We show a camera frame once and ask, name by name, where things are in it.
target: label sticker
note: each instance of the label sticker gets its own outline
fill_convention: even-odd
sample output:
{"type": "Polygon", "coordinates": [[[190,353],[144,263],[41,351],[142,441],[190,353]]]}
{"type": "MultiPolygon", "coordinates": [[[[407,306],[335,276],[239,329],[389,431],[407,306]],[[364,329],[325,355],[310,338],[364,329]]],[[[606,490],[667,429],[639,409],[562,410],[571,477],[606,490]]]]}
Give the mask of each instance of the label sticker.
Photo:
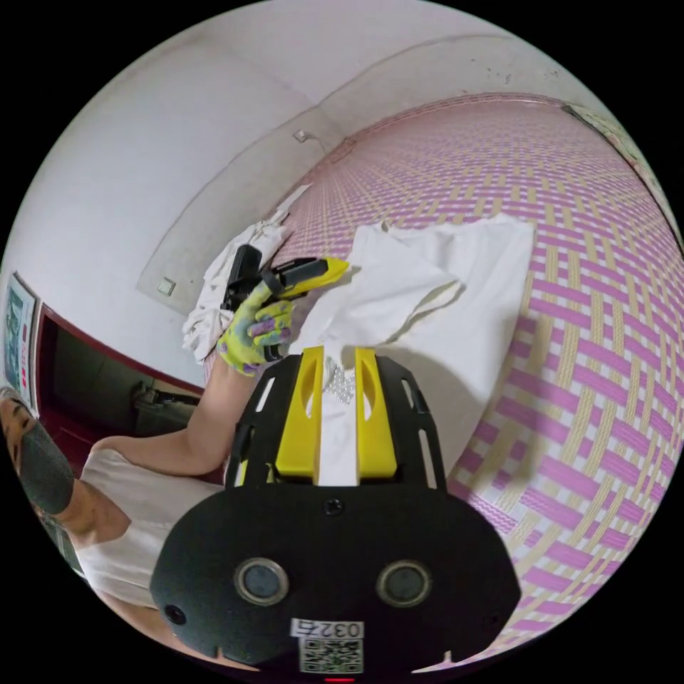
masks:
{"type": "Polygon", "coordinates": [[[299,639],[299,671],[317,675],[363,672],[363,639],[299,639]]]}
{"type": "Polygon", "coordinates": [[[322,641],[363,639],[363,622],[323,622],[292,618],[290,636],[322,641]]]}

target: white wall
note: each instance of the white wall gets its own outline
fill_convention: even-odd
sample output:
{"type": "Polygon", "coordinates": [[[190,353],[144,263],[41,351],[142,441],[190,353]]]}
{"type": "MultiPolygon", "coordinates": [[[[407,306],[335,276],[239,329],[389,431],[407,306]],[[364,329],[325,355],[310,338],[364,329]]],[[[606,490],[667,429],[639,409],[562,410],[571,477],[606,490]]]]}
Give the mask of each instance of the white wall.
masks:
{"type": "Polygon", "coordinates": [[[448,36],[511,35],[422,0],[269,0],[216,17],[206,31],[316,104],[413,46],[448,36]]]}
{"type": "Polygon", "coordinates": [[[347,135],[373,117],[464,93],[528,92],[610,115],[567,70],[512,33],[423,0],[269,0],[212,19],[206,32],[320,103],[347,135]]]}
{"type": "Polygon", "coordinates": [[[185,207],[145,266],[138,290],[187,316],[197,304],[202,274],[227,242],[263,219],[343,140],[341,129],[316,107],[250,145],[185,207]],[[295,130],[316,140],[299,143],[295,130]],[[171,296],[157,290],[162,278],[175,283],[171,296]]]}
{"type": "Polygon", "coordinates": [[[334,147],[407,107],[499,89],[596,100],[506,31],[418,0],[270,0],[206,21],[65,131],[19,211],[0,292],[16,269],[92,337],[203,384],[181,349],[183,312],[220,246],[323,155],[292,142],[297,128],[334,147]],[[161,274],[176,299],[156,294],[161,274]]]}
{"type": "Polygon", "coordinates": [[[135,285],[192,198],[245,147],[310,107],[211,41],[151,61],[95,97],[46,158],[12,229],[0,291],[16,269],[87,334],[203,384],[181,349],[183,317],[135,285]]]}

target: screw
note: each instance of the screw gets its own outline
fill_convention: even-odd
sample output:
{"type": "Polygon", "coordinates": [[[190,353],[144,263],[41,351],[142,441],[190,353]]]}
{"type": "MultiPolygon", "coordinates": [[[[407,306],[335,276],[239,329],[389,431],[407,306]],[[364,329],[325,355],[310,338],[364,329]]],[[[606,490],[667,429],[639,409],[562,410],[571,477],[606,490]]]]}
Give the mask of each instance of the screw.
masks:
{"type": "Polygon", "coordinates": [[[323,511],[326,515],[340,515],[344,511],[344,504],[340,499],[328,499],[323,504],[323,511]]]}
{"type": "Polygon", "coordinates": [[[166,613],[166,616],[173,622],[175,625],[185,625],[187,622],[187,618],[185,617],[185,613],[178,608],[178,606],[166,606],[164,608],[164,612],[166,613]]]}

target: white tank top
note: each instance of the white tank top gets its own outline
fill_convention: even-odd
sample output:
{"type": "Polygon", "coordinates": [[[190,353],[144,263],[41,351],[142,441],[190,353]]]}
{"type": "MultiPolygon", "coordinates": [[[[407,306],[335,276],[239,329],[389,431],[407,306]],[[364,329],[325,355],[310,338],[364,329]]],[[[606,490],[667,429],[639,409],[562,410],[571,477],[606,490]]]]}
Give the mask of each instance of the white tank top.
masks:
{"type": "Polygon", "coordinates": [[[130,518],[119,539],[76,552],[90,586],[121,601],[155,608],[150,580],[171,528],[223,487],[193,477],[162,475],[104,449],[92,452],[81,480],[99,489],[130,518]]]}

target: hand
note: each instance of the hand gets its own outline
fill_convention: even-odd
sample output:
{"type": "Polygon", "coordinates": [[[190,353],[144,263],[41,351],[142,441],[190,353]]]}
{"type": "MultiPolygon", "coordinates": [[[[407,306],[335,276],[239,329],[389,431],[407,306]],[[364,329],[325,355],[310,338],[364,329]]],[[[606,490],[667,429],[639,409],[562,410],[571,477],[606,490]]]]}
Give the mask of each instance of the hand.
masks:
{"type": "Polygon", "coordinates": [[[217,342],[219,356],[242,375],[254,375],[266,363],[266,347],[291,338],[292,303],[283,300],[264,306],[271,295],[268,285],[260,282],[217,342]]]}

